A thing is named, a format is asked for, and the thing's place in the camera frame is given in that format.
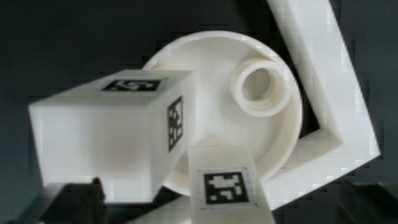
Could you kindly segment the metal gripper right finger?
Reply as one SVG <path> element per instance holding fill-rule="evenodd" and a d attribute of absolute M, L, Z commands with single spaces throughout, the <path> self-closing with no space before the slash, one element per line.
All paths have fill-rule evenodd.
<path fill-rule="evenodd" d="M 398 184 L 341 184 L 334 224 L 398 224 Z"/>

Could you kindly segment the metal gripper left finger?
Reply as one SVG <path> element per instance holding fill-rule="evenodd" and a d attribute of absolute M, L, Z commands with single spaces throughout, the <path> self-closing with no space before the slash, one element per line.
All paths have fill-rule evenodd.
<path fill-rule="evenodd" d="M 109 224 L 100 178 L 89 183 L 50 185 L 14 224 Z"/>

